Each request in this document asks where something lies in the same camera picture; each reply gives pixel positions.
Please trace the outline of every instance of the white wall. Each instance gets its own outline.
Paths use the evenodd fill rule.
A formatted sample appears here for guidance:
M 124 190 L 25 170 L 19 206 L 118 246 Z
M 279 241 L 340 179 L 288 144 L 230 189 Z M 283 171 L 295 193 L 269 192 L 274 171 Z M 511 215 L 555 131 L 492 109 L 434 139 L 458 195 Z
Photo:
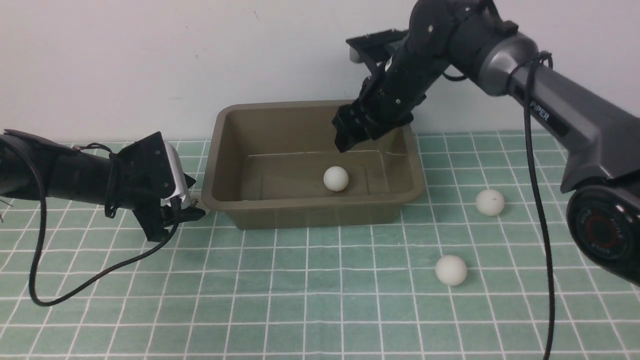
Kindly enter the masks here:
M 640 114 L 638 0 L 496 0 L 556 69 Z M 415 0 L 2 0 L 0 125 L 54 140 L 211 135 L 247 102 L 355 97 L 346 38 L 406 28 Z M 439 81 L 414 130 L 519 128 L 522 110 Z

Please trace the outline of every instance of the plastic bin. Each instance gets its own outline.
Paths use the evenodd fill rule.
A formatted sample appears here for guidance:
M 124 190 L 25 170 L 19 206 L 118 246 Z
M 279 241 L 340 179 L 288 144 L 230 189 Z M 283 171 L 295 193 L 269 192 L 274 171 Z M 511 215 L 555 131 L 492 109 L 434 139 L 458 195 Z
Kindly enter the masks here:
M 409 126 L 341 154 L 331 120 L 347 101 L 235 105 L 218 115 L 202 199 L 239 229 L 277 229 L 394 222 L 403 204 L 425 190 Z M 341 166 L 349 185 L 324 187 Z

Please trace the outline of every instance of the ping pong ball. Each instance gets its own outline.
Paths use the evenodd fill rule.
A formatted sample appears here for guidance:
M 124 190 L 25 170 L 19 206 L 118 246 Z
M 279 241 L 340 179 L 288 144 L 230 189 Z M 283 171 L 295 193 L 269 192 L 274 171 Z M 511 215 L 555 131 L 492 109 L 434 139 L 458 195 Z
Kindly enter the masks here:
M 341 167 L 330 167 L 324 172 L 324 185 L 333 192 L 343 191 L 349 184 L 349 174 Z
M 458 256 L 445 255 L 436 263 L 436 277 L 445 285 L 460 285 L 467 278 L 467 264 Z
M 497 216 L 504 209 L 504 196 L 497 190 L 485 190 L 476 197 L 476 207 L 488 217 Z

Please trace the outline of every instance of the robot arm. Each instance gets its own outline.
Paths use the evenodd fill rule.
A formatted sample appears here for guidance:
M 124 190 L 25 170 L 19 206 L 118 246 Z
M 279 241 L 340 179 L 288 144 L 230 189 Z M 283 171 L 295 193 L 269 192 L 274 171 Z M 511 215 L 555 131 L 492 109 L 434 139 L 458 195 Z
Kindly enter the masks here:
M 425 92 L 453 65 L 488 95 L 509 95 L 530 107 L 568 149 L 561 191 L 576 190 L 567 211 L 576 244 L 595 263 L 640 286 L 640 119 L 550 67 L 531 72 L 538 46 L 515 23 L 503 21 L 491 0 L 419 0 L 408 31 L 347 43 L 352 60 L 366 63 L 372 75 L 333 120 L 341 152 L 409 124 Z M 527 93 L 529 74 L 534 86 Z
M 110 152 L 100 146 L 88 148 Z M 82 152 L 80 147 L 6 130 L 0 135 L 0 195 L 39 200 L 31 171 L 12 148 L 33 162 L 42 176 L 46 196 L 104 205 L 105 215 L 110 218 L 118 208 L 132 210 L 149 241 L 160 242 L 168 234 L 165 227 L 176 221 L 195 221 L 205 215 L 190 206 L 188 189 L 195 180 L 182 172 L 177 152 L 160 133 L 101 158 Z M 162 200 L 172 198 L 182 204 L 178 219 L 168 205 L 161 205 Z

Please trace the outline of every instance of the table surface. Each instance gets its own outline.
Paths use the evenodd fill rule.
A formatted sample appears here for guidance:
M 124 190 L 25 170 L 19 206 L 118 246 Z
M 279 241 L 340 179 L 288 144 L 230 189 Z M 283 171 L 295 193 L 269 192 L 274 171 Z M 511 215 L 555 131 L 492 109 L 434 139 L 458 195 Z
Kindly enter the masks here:
M 240 231 L 212 212 L 53 308 L 35 306 L 26 289 L 38 204 L 0 203 L 0 357 L 540 359 L 547 278 L 523 134 L 418 141 L 427 191 L 394 224 Z M 566 152 L 543 133 L 534 145 L 557 286 L 553 359 L 638 360 L 640 291 L 579 253 L 559 192 Z M 175 146 L 201 183 L 210 143 Z M 497 218 L 475 209 L 488 185 L 508 203 Z M 150 247 L 131 212 L 110 220 L 92 205 L 48 206 L 41 297 Z M 442 254 L 467 262 L 462 285 L 436 280 Z

